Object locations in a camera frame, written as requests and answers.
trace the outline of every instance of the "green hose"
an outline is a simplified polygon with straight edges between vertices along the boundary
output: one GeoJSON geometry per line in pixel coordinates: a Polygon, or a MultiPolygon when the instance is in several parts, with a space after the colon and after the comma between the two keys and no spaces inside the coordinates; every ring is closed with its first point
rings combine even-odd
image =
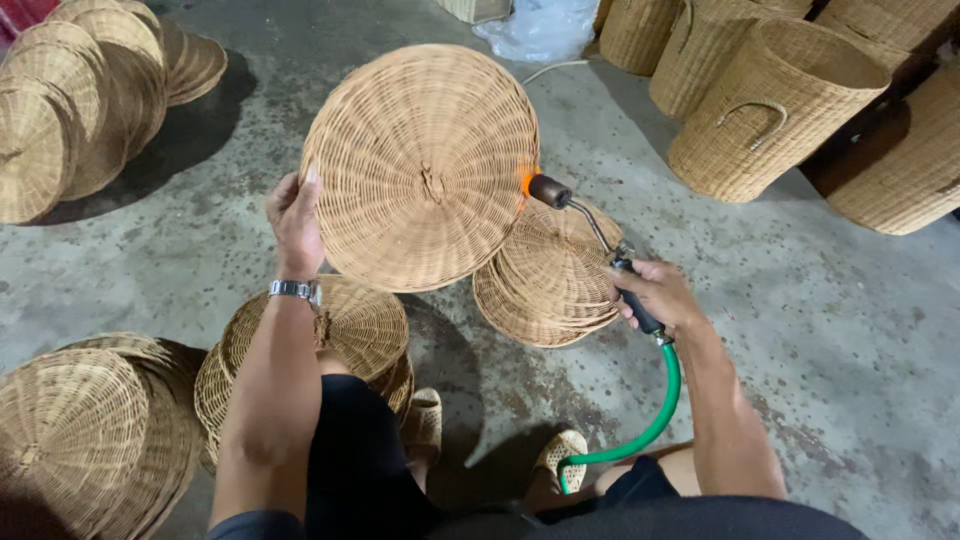
{"type": "Polygon", "coordinates": [[[666,429],[666,425],[670,423],[674,411],[677,410],[677,401],[680,399],[680,362],[677,361],[677,353],[673,350],[673,344],[666,343],[660,346],[660,350],[663,352],[663,359],[666,361],[667,385],[666,397],[663,399],[663,406],[660,408],[660,412],[657,413],[657,418],[654,419],[653,424],[641,433],[639,437],[627,444],[609,450],[594,452],[593,454],[577,454],[562,459],[557,465],[557,477],[560,479],[560,488],[564,490],[565,494],[569,493],[570,490],[566,487],[564,467],[570,465],[587,465],[589,463],[600,463],[603,461],[616,461],[624,457],[629,457],[654,442],[663,430],[666,429]]]}

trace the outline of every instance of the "person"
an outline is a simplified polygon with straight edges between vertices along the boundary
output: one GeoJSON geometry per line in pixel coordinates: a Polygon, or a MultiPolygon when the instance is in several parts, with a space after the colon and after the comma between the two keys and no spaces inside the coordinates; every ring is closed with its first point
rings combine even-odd
{"type": "MultiPolygon", "coordinates": [[[[322,185],[311,167],[302,182],[284,177],[268,198],[278,280],[309,282],[324,261],[314,213],[322,185]]],[[[586,466],[568,467],[565,495],[557,463],[587,451],[583,436],[568,430],[544,448],[522,501],[444,514],[425,495],[440,452],[439,395],[417,392],[401,435],[386,402],[335,352],[315,351],[310,303],[276,294],[233,384],[208,538],[864,538],[783,500],[766,430],[681,273],[644,260],[634,269],[611,270],[611,279],[676,339],[692,443],[624,460],[584,487],[586,466]]]]}

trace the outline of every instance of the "hand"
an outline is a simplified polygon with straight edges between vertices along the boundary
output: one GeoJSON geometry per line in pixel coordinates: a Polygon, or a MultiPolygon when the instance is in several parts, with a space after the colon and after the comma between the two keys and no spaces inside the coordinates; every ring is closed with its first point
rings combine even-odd
{"type": "Polygon", "coordinates": [[[311,166],[301,184],[290,173],[267,197],[267,219],[276,236],[276,278],[308,282],[324,263],[324,240],[320,238],[315,207],[324,181],[311,166]]]}
{"type": "MultiPolygon", "coordinates": [[[[634,270],[636,274],[609,268],[607,274],[617,287],[635,292],[643,307],[668,329],[684,328],[707,321],[706,315],[686,288],[684,277],[676,264],[634,260],[634,270]]],[[[639,323],[634,317],[634,311],[620,300],[620,294],[616,290],[612,292],[612,299],[617,301],[620,312],[630,322],[630,326],[637,328],[639,323]]]]}

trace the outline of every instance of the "plastic bag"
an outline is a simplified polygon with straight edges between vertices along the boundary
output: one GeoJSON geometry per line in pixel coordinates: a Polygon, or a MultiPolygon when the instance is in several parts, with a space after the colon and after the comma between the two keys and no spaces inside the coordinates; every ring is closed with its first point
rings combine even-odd
{"type": "Polygon", "coordinates": [[[580,57],[593,40],[599,0],[515,0],[506,20],[473,27],[493,53],[512,61],[553,63],[580,57]]]}

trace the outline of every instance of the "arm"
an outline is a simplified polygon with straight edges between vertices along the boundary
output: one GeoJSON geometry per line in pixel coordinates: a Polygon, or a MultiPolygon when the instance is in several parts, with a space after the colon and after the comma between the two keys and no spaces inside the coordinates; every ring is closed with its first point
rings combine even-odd
{"type": "MultiPolygon", "coordinates": [[[[713,325],[673,264],[635,260],[637,275],[611,269],[620,288],[632,290],[677,340],[693,416],[693,460],[704,495],[755,495],[783,499],[780,461],[713,325]]],[[[629,307],[621,311],[631,326],[629,307]]]]}
{"type": "MultiPolygon", "coordinates": [[[[324,261],[314,218],[321,181],[311,168],[280,181],[267,200],[277,240],[276,278],[307,282],[324,261]]],[[[221,431],[210,526],[250,510],[303,521],[310,444],[320,417],[314,313],[302,298],[270,299],[237,372],[221,431]]]]}

